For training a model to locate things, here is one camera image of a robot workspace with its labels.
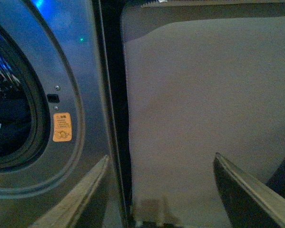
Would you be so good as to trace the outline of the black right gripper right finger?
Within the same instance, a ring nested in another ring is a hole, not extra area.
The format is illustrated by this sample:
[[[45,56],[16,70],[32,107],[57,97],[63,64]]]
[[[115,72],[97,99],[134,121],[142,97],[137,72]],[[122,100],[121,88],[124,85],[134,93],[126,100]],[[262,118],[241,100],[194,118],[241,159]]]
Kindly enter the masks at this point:
[[[285,198],[219,153],[213,170],[232,227],[285,228]]]

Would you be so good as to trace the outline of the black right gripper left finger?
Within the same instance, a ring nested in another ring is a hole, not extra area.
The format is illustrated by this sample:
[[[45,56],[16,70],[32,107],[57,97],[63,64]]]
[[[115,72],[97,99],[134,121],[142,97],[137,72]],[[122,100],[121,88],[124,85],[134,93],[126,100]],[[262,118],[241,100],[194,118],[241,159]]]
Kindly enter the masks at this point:
[[[95,195],[109,169],[109,156],[105,155],[77,185],[30,228],[73,228],[88,202]]]

